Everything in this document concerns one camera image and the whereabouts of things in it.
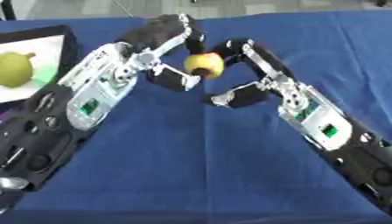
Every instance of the screw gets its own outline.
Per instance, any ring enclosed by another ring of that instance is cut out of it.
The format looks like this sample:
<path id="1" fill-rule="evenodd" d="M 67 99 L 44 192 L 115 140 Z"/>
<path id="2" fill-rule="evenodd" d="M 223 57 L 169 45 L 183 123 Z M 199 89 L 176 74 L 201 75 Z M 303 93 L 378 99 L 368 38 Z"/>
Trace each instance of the screw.
<path id="1" fill-rule="evenodd" d="M 51 129 L 55 128 L 59 124 L 57 118 L 54 116 L 48 116 L 47 118 L 45 118 L 45 122 L 46 125 Z"/>

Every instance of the wire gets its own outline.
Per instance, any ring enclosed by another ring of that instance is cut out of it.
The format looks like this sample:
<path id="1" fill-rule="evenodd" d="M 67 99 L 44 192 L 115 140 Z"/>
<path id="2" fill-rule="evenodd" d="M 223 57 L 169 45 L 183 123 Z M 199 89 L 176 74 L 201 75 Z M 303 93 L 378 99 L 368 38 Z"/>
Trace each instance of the wire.
<path id="1" fill-rule="evenodd" d="M 123 11 L 125 11 L 125 13 L 128 14 L 128 16 L 130 16 L 131 18 L 134 17 L 134 15 L 132 13 L 130 13 L 122 4 L 120 4 L 117 0 L 112 0 L 115 4 L 117 4 Z"/>

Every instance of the image of pear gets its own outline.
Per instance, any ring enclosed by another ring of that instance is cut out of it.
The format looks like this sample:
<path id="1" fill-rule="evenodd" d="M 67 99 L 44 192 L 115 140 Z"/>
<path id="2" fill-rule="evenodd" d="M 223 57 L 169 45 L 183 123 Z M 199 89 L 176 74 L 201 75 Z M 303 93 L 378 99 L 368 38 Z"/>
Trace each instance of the image of pear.
<path id="1" fill-rule="evenodd" d="M 0 54 L 0 85 L 7 88 L 17 88 L 30 81 L 33 74 L 30 58 L 34 53 L 26 55 L 18 52 Z"/>

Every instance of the blue fabric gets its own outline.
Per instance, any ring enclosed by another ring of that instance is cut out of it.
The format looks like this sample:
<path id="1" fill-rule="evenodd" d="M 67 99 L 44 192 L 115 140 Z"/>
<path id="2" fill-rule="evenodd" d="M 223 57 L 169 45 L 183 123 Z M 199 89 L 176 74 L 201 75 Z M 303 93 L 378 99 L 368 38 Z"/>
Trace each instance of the blue fabric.
<path id="1" fill-rule="evenodd" d="M 209 47 L 228 38 L 259 41 L 301 81 L 392 139 L 391 18 L 388 11 L 358 11 L 202 24 Z M 85 55 L 142 22 L 17 21 L 0 23 L 0 31 L 70 25 Z M 180 67 L 185 56 L 168 60 Z M 383 217 L 277 116 L 277 99 L 238 109 L 200 103 L 205 91 L 254 78 L 234 66 L 187 93 L 141 79 L 73 161 L 17 210 Z"/>

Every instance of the robotic hand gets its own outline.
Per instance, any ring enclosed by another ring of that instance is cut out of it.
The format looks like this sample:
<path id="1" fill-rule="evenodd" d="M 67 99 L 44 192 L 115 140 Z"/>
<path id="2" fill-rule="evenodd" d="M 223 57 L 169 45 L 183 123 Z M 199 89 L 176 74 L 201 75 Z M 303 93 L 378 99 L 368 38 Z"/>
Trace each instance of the robotic hand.
<path id="1" fill-rule="evenodd" d="M 251 39 L 230 39 L 217 45 L 226 67 L 244 62 L 258 80 L 234 87 L 225 94 L 208 94 L 208 104 L 239 108 L 266 101 L 269 93 L 282 99 L 278 114 L 353 188 L 392 215 L 392 146 L 371 129 L 355 121 L 314 87 L 297 81 L 271 52 Z M 193 63 L 192 69 L 206 69 Z"/>
<path id="2" fill-rule="evenodd" d="M 182 73 L 160 58 L 183 44 L 191 54 L 201 53 L 203 38 L 196 21 L 185 14 L 153 18 L 91 52 L 0 122 L 0 214 L 65 165 L 140 74 L 173 90 L 198 84 L 199 76 Z"/>

